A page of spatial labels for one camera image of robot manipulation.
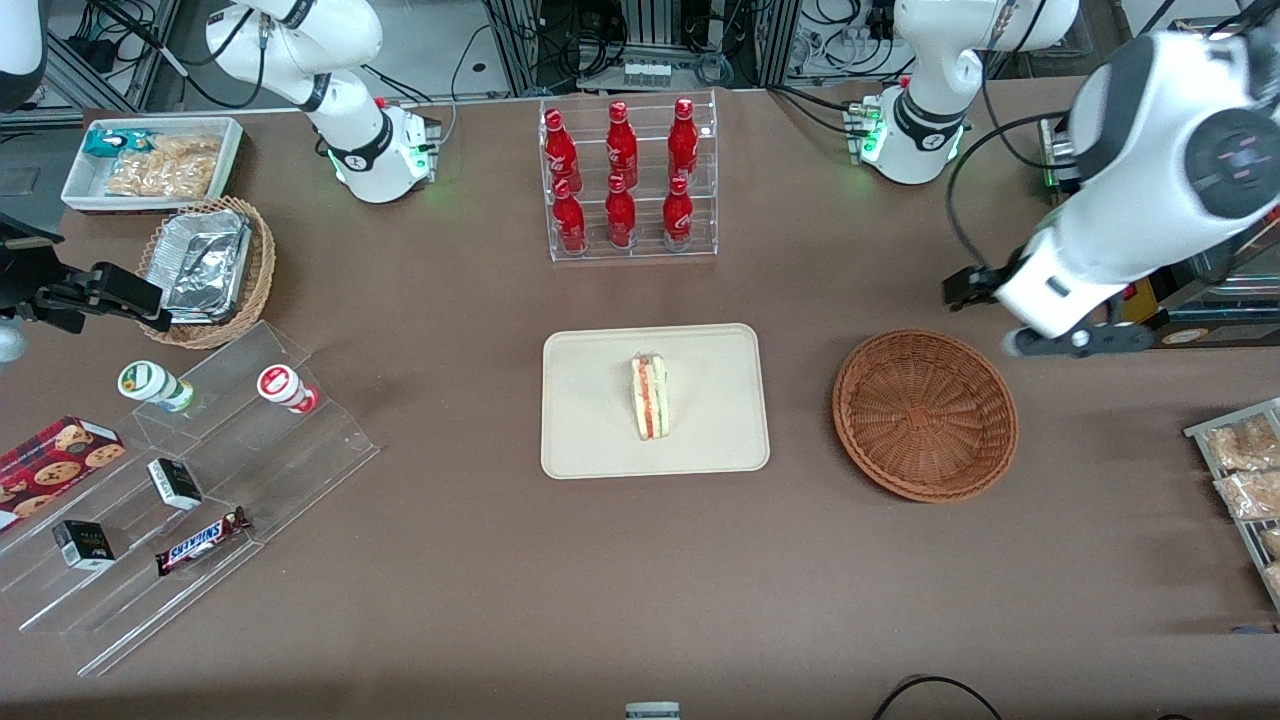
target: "cookie box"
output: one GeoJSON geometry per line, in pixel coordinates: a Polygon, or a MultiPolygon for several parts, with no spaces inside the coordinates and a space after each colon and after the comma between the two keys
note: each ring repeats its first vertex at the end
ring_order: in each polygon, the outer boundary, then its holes
{"type": "Polygon", "coordinates": [[[113,430],[67,416],[0,456],[0,533],[124,455],[113,430]]]}

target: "sandwich slice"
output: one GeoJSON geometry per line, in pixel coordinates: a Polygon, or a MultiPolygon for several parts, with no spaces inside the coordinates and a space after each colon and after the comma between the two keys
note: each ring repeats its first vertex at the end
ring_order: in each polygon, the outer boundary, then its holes
{"type": "Polygon", "coordinates": [[[631,359],[631,392],[640,439],[667,437],[671,433],[671,409],[667,405],[667,365],[660,355],[636,355],[631,359]]]}

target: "red bottle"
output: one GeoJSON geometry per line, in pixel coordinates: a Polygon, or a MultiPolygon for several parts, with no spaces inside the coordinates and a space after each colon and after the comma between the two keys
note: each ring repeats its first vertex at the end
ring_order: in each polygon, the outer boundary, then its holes
{"type": "Polygon", "coordinates": [[[691,177],[698,167],[698,128],[694,126],[694,101],[676,100],[676,122],[667,136],[667,169],[671,177],[691,177]]]}
{"type": "Polygon", "coordinates": [[[604,214],[609,218],[609,242],[626,250],[636,241],[636,201],[627,192],[627,181],[621,173],[609,176],[609,197],[604,201],[604,214]]]}
{"type": "Polygon", "coordinates": [[[627,104],[609,104],[609,136],[604,140],[609,149],[609,173],[622,173],[622,179],[631,190],[640,182],[640,154],[636,147],[636,131],[627,120],[627,104]]]}
{"type": "Polygon", "coordinates": [[[671,178],[671,192],[662,204],[662,225],[666,229],[663,242],[672,252],[689,250],[692,237],[689,234],[694,224],[694,201],[689,199],[689,179],[685,176],[671,178]]]}
{"type": "Polygon", "coordinates": [[[586,219],[582,217],[582,206],[570,191],[568,178],[556,181],[553,192],[556,202],[552,202],[552,217],[556,218],[556,234],[561,238],[561,246],[568,255],[581,255],[586,252],[586,219]]]}
{"type": "Polygon", "coordinates": [[[547,122],[547,164],[552,170],[552,187],[559,179],[568,181],[568,191],[582,190],[582,176],[577,172],[577,147],[564,129],[564,117],[554,108],[543,115],[547,122]]]}

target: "plastic bag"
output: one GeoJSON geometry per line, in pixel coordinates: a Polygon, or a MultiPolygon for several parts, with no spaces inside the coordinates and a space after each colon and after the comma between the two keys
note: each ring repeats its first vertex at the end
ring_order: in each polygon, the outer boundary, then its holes
{"type": "Polygon", "coordinates": [[[1238,520],[1280,518],[1280,471],[1247,470],[1213,486],[1238,520]]]}
{"type": "Polygon", "coordinates": [[[1280,562],[1272,562],[1262,569],[1262,582],[1271,588],[1271,593],[1280,597],[1280,562]]]}
{"type": "Polygon", "coordinates": [[[147,152],[125,150],[106,181],[109,195],[200,199],[209,192],[221,140],[211,135],[154,135],[147,152]]]}
{"type": "Polygon", "coordinates": [[[1274,560],[1280,560],[1280,528],[1271,528],[1262,533],[1262,547],[1267,548],[1274,560]]]}
{"type": "Polygon", "coordinates": [[[1280,466],[1280,438],[1271,423],[1254,415],[1204,433],[1204,443],[1225,470],[1261,470],[1280,466]]]}

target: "brown table surface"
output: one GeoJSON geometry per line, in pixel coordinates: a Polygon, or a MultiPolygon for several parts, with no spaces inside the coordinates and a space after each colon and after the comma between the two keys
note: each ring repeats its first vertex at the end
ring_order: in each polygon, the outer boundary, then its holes
{"type": "MultiPolygon", "coordinates": [[[[993,95],[1011,119],[1076,83],[993,95]]],[[[1277,395],[1275,351],[1002,356],[1011,315],[940,302],[966,261],[943,182],[850,167],[836,133],[764,92],[718,101],[722,250],[684,266],[552,265],[535,101],[466,106],[439,182],[387,206],[334,182],[302,115],[241,117],[233,190],[279,247],[266,319],[385,450],[105,678],[0,618],[0,717],[617,719],[669,698],[689,720],[847,720],[918,673],[1006,717],[1275,717],[1280,637],[1229,634],[1268,602],[1180,433],[1277,395]],[[759,333],[763,470],[543,474],[549,334],[722,322],[759,333]],[[1014,466],[974,501],[899,500],[832,430],[841,359],[911,325],[980,348],[1018,401],[1014,466]]],[[[959,202],[1004,256],[1047,206],[1034,170],[982,152],[959,202]]],[[[156,222],[69,213],[63,258],[133,266],[156,222]]],[[[120,319],[29,334],[0,375],[0,447],[64,413],[127,414],[129,360],[204,357],[120,319]]],[[[888,717],[982,712],[916,688],[888,717]]]]}

